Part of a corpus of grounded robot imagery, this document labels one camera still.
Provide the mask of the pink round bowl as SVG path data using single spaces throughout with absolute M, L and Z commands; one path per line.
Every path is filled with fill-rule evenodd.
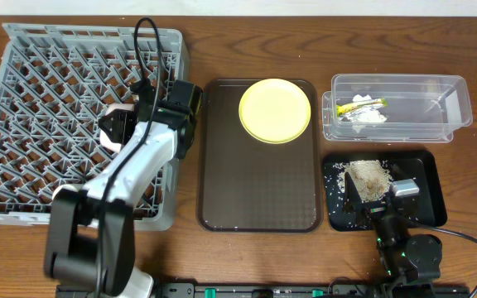
M 134 105 L 114 103 L 99 119 L 99 142 L 110 151 L 119 153 L 132 137 L 137 115 Z

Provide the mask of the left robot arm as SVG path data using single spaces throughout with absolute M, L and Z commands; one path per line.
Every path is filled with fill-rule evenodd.
M 118 103 L 99 120 L 118 155 L 92 180 L 61 185 L 53 196 L 46 276 L 104 297 L 148 297 L 153 278 L 135 265 L 134 209 L 158 171 L 185 157 L 199 99 Z

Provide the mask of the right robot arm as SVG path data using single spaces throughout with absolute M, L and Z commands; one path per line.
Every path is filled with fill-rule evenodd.
M 355 215 L 357 226 L 370 226 L 377 235 L 380 262 L 389 279 L 366 296 L 433 297 L 431 282 L 441 276 L 441 240 L 430 234 L 411 235 L 406 217 L 417 209 L 420 189 L 412 179 L 397 180 L 379 201 L 364 202 L 350 173 L 344 174 L 343 211 Z

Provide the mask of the green orange snack wrapper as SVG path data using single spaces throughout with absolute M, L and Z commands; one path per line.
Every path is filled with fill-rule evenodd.
M 341 106 L 337 106 L 336 113 L 338 117 L 341 117 L 342 115 L 353 112 L 354 110 L 358 108 L 362 108 L 369 105 L 376 105 L 376 104 L 387 106 L 388 102 L 386 99 L 380 98 L 380 99 L 368 99 L 368 100 L 354 102 L 354 103 L 347 103 Z

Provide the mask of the yellow round plate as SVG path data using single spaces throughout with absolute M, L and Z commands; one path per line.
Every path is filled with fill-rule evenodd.
M 238 104 L 244 130 L 268 144 L 297 139 L 311 120 L 311 104 L 305 92 L 284 79 L 263 79 L 246 89 Z

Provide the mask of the rice food scraps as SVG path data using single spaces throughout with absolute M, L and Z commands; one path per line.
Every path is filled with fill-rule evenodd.
M 386 169 L 384 161 L 349 161 L 332 163 L 326 166 L 333 174 L 324 174 L 327 182 L 333 186 L 326 186 L 326 197 L 333 199 L 337 204 L 345 195 L 345 175 L 349 174 L 363 202 L 381 200 L 389 190 L 393 178 Z

